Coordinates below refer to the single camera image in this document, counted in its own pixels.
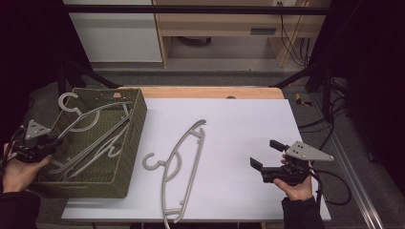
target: storage basket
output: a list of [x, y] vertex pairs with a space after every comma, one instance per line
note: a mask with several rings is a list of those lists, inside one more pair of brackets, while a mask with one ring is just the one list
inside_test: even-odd
[[[40, 172], [38, 181], [34, 182], [31, 187], [46, 198], [125, 198], [146, 118], [147, 108], [142, 92], [140, 89], [74, 89], [73, 93], [78, 97], [69, 96], [65, 106], [69, 109], [78, 108], [84, 114], [112, 103], [132, 102], [132, 104], [125, 105], [128, 108], [126, 112], [122, 105], [100, 110], [94, 126], [92, 124], [94, 124], [96, 113], [84, 117], [75, 125], [74, 129], [86, 129], [89, 126], [91, 128], [82, 132], [65, 134], [63, 143], [57, 147], [53, 155], [53, 160], [61, 164], [68, 163], [107, 131], [118, 126], [80, 160], [68, 174], [74, 174], [84, 165], [89, 164], [96, 152], [101, 150], [100, 148], [104, 144], [108, 145], [108, 141], [122, 131], [122, 136], [118, 137], [114, 144], [115, 150], [111, 152], [111, 155], [115, 156], [109, 157], [108, 153], [103, 154], [79, 175], [68, 180], [62, 179], [63, 173], [50, 174], [50, 171], [60, 169], [60, 165], [56, 165], [57, 163], [50, 163]], [[129, 119], [124, 124], [118, 125], [122, 118], [128, 117], [128, 115]], [[62, 111], [53, 125], [50, 137], [61, 135], [77, 118], [78, 114], [75, 112]]]

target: white table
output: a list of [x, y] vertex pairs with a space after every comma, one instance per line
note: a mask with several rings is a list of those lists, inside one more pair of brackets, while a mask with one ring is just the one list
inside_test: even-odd
[[[270, 139], [285, 144], [301, 140], [295, 119], [284, 99], [147, 98], [148, 113], [135, 169], [124, 199], [69, 199], [63, 219], [85, 221], [162, 221], [160, 186], [163, 168], [147, 171], [142, 159], [166, 160], [191, 125], [200, 119], [206, 138], [190, 199], [181, 222], [267, 221], [283, 218], [285, 197], [275, 185], [263, 183], [249, 158], [264, 166], [281, 165], [281, 153], [268, 146]], [[196, 154], [195, 139], [180, 149], [181, 171], [167, 184], [168, 206], [179, 206]], [[322, 200], [321, 216], [330, 214]]]

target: gray floor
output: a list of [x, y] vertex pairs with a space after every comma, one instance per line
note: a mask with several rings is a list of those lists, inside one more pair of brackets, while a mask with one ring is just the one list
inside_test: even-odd
[[[169, 66], [164, 69], [159, 64], [95, 64], [98, 72], [112, 81], [124, 85], [210, 85], [210, 86], [268, 86], [293, 75], [302, 67], [289, 62], [284, 69], [276, 68], [274, 56], [265, 39], [218, 38], [205, 47], [192, 47], [173, 41]], [[101, 87], [95, 81], [86, 78], [90, 87]], [[301, 79], [283, 89], [290, 101], [297, 125], [303, 125], [321, 117], [316, 106], [295, 103], [299, 93], [304, 101], [314, 105], [321, 99], [320, 93], [306, 94]], [[57, 87], [48, 85], [32, 94], [34, 105], [26, 114], [26, 120], [35, 119], [46, 126], [52, 126], [57, 108]], [[328, 141], [324, 151], [337, 156], [340, 151], [348, 156], [350, 164], [359, 178], [365, 196], [357, 195], [348, 205], [328, 204], [332, 220], [326, 222], [328, 228], [405, 228], [405, 198], [397, 190], [385, 168], [369, 161], [367, 149], [349, 116], [342, 114], [335, 120], [333, 139]], [[319, 147], [328, 130], [316, 131], [325, 127], [325, 123], [312, 127], [302, 133], [303, 140]], [[324, 169], [345, 177], [345, 167], [338, 161], [319, 162], [315, 168]], [[333, 201], [342, 201], [347, 192], [344, 186], [333, 177], [322, 176], [325, 195]], [[368, 225], [365, 220], [364, 199], [369, 198], [377, 218], [383, 226]], [[38, 225], [41, 228], [92, 228], [90, 223], [73, 223], [60, 219], [66, 199], [43, 199]], [[98, 224], [97, 228], [128, 228], [128, 224]], [[270, 222], [267, 228], [282, 228], [281, 222]]]

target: black sleeve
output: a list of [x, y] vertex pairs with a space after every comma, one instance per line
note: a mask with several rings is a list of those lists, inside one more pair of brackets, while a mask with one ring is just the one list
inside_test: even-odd
[[32, 193], [0, 194], [0, 228], [36, 228], [40, 202], [39, 196]]
[[282, 201], [286, 229], [325, 229], [314, 198]]

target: human hand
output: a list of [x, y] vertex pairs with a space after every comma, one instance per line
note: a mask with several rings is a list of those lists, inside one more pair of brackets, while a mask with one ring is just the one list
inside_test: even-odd
[[27, 189], [39, 170], [51, 162], [51, 158], [52, 156], [46, 156], [37, 163], [24, 163], [17, 159], [10, 160], [3, 175], [3, 193], [21, 192]]
[[[283, 159], [281, 162], [283, 164], [286, 164], [286, 155], [283, 155]], [[279, 187], [281, 190], [286, 192], [289, 200], [294, 201], [294, 200], [299, 200], [301, 199], [302, 201], [307, 200], [312, 198], [312, 184], [311, 184], [311, 177], [307, 176], [307, 178], [304, 180], [304, 182], [297, 184], [295, 186], [289, 186], [286, 184], [284, 181], [282, 181], [279, 178], [275, 178], [273, 180], [273, 183]]]

